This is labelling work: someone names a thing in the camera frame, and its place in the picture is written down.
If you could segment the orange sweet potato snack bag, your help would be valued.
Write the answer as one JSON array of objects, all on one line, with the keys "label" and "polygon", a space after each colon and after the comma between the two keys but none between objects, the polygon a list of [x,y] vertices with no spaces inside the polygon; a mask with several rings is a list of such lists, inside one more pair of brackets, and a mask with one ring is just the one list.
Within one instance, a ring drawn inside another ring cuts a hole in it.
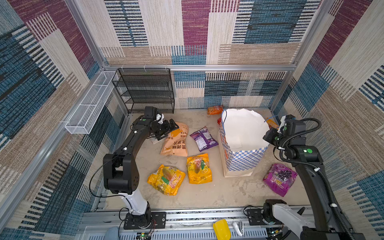
[{"label": "orange sweet potato snack bag", "polygon": [[168,134],[161,150],[161,155],[187,157],[186,138],[189,127],[185,123],[176,122],[176,124],[179,128]]}]

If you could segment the blue checkered paper bag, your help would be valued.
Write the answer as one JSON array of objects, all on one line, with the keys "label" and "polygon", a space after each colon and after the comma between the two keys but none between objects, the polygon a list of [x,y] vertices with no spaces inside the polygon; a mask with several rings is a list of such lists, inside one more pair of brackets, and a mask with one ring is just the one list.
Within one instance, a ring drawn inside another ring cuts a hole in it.
[{"label": "blue checkered paper bag", "polygon": [[263,137],[269,125],[261,114],[247,109],[226,109],[219,128],[219,149],[224,177],[251,176],[269,143]]}]

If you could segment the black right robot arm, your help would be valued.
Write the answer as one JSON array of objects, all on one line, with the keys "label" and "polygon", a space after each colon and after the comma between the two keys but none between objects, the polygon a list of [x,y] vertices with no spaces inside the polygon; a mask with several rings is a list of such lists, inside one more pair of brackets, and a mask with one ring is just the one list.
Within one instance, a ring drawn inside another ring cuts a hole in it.
[{"label": "black right robot arm", "polygon": [[280,159],[295,168],[305,187],[313,210],[308,222],[284,201],[266,200],[262,215],[267,224],[281,222],[301,240],[363,240],[345,217],[326,176],[319,150],[306,144],[306,134],[319,130],[318,119],[297,120],[283,116],[279,129],[270,129],[263,139],[276,147]]}]

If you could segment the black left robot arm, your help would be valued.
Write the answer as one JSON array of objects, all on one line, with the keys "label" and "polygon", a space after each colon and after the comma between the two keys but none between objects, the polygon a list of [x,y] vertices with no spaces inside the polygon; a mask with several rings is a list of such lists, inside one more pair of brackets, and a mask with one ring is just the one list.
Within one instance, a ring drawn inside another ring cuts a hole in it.
[{"label": "black left robot arm", "polygon": [[122,145],[103,158],[103,180],[105,189],[113,197],[121,198],[131,214],[144,216],[150,213],[150,204],[138,190],[140,174],[136,156],[144,141],[154,137],[162,140],[179,126],[174,120],[165,120],[155,107],[145,107],[144,114],[132,123],[132,129]]}]

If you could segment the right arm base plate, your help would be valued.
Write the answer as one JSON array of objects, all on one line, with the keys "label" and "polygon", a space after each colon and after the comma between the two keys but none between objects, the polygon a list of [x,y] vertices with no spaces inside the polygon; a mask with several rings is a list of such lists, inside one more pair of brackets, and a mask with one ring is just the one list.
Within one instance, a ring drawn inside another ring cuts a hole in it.
[{"label": "right arm base plate", "polygon": [[264,220],[260,209],[246,209],[250,226],[264,226],[268,223]]}]

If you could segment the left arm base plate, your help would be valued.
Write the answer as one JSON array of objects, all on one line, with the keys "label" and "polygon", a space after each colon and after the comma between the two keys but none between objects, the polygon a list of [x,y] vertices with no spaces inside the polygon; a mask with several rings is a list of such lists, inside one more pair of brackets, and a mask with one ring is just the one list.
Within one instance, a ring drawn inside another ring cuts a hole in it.
[{"label": "left arm base plate", "polygon": [[124,219],[124,230],[149,230],[151,228],[164,229],[166,226],[166,212],[152,212],[144,215],[127,214]]}]

